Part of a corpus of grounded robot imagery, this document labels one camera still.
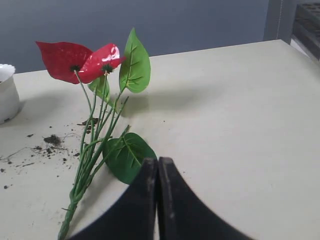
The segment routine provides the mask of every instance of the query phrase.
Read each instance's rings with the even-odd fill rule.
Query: gray wall
[[[132,27],[151,56],[262,41],[268,0],[0,0],[0,63],[44,69],[35,41],[123,52]]]

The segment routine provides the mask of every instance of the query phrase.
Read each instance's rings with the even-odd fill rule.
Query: bundle of stems
[[[64,240],[68,234],[69,226],[71,223],[71,220],[75,214],[75,211],[77,209],[79,201],[84,196],[87,188],[91,184],[95,174],[98,172],[98,170],[104,165],[106,160],[108,159],[109,155],[116,150],[117,145],[121,142],[123,139],[123,136],[129,131],[130,126],[127,125],[127,127],[122,132],[120,138],[118,139],[118,144],[115,144],[113,148],[109,149],[107,154],[103,157],[103,159],[97,164],[97,166],[94,168],[96,162],[99,159],[99,156],[101,155],[105,143],[112,138],[112,132],[115,129],[115,126],[118,122],[118,119],[124,109],[124,106],[126,105],[126,102],[128,101],[128,97],[123,102],[120,110],[117,113],[117,103],[119,101],[119,98],[121,94],[123,93],[123,90],[120,91],[118,94],[114,104],[112,105],[111,109],[107,112],[107,107],[109,105],[109,100],[105,101],[106,97],[109,95],[109,88],[108,88],[108,73],[107,71],[104,74],[104,87],[103,87],[103,94],[102,94],[102,101],[99,111],[99,117],[98,122],[96,123],[96,127],[94,124],[93,115],[96,108],[96,102],[97,102],[97,88],[95,88],[94,92],[94,98],[93,103],[91,104],[88,94],[85,90],[85,87],[78,75],[78,72],[74,71],[75,75],[77,76],[77,79],[82,87],[82,90],[85,94],[86,100],[88,102],[90,115],[88,120],[86,121],[82,138],[81,138],[81,144],[80,144],[80,155],[79,155],[79,166],[77,168],[76,176],[74,179],[74,185],[70,191],[69,198],[70,198],[70,204],[66,210],[64,221],[62,222],[59,234],[58,234],[58,240]],[[101,131],[103,130],[104,126],[106,125],[108,121],[108,128],[106,131],[106,134],[104,137],[99,137]],[[91,136],[90,136],[90,143],[85,143],[85,137],[87,134],[87,130],[91,126]]]

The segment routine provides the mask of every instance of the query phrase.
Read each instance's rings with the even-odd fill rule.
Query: black object
[[[70,240],[250,240],[207,208],[171,158],[145,159],[138,176],[99,219]]]
[[[320,2],[298,4],[293,35],[310,57],[320,60]]]

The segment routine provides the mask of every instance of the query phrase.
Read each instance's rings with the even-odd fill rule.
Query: white table
[[[249,236],[320,239],[319,66],[279,40],[156,56],[151,65],[147,90],[126,92],[131,97],[116,131],[130,123],[158,156],[174,159],[205,204]],[[44,147],[50,134],[81,134],[77,124],[88,109],[79,85],[46,71],[14,78],[23,108],[0,125],[0,156]],[[110,82],[118,89],[118,72]],[[79,144],[74,134],[65,138],[72,154]],[[12,164],[0,161],[0,239],[56,239],[77,159],[66,151],[51,159],[33,154],[26,148]],[[126,189],[107,172],[81,201],[72,233]]]

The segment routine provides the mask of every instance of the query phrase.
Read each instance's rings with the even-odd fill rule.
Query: tabletop
[[[150,84],[140,94],[125,92],[129,100],[116,132],[130,124],[157,156],[173,158],[212,211],[245,234],[320,239],[319,66],[280,40],[150,61]],[[54,240],[88,107],[79,85],[47,71],[14,80],[21,111],[0,125],[0,239]],[[109,82],[117,93],[118,71]],[[37,150],[51,134],[63,139],[62,147],[51,154]],[[126,188],[103,167],[79,204],[71,234]]]

